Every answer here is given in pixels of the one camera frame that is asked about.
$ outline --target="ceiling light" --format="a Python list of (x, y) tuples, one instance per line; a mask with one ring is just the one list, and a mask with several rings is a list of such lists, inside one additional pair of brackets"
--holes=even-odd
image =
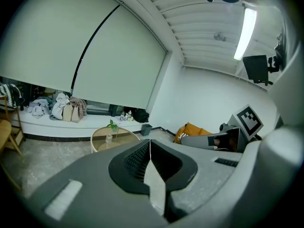
[(237, 51), (234, 55), (234, 59), (239, 61), (242, 59), (246, 51), (246, 48), (249, 44), (249, 41), (251, 39), (253, 29), (255, 28), (256, 19), (257, 19), (257, 11), (248, 8), (245, 9), (242, 34), (238, 42)]

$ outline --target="trash can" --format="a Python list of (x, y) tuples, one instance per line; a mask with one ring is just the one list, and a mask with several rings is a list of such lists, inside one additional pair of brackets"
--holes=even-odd
[(150, 124), (144, 124), (144, 125), (142, 125), (141, 135), (142, 136), (149, 135), (151, 129), (152, 129), (152, 126)]

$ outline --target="glass tabletop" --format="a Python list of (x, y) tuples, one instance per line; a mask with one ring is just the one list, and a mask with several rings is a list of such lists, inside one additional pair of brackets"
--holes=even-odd
[(134, 133), (124, 128), (119, 127), (118, 131), (114, 133), (110, 127), (102, 127), (93, 133), (91, 145), (97, 152), (139, 140)]

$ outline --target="white roller blind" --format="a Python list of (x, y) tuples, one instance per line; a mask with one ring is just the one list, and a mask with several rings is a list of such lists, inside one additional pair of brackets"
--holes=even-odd
[(70, 91), (80, 56), (114, 0), (27, 0), (0, 47), (0, 75)]
[(145, 109), (164, 57), (152, 33), (120, 6), (91, 42), (73, 96)]

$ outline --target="concrete floor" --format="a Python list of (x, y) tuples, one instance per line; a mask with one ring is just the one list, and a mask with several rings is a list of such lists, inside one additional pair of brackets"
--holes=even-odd
[[(172, 142), (174, 137), (162, 130), (153, 130), (148, 136), (137, 134), (140, 139)], [(21, 146), (22, 159), (16, 152), (5, 149), (2, 162), (28, 198), (42, 183), (77, 159), (91, 153), (90, 142), (45, 142), (27, 139)], [(163, 214), (165, 185), (152, 162), (148, 164), (144, 183), (150, 186), (152, 206)]]

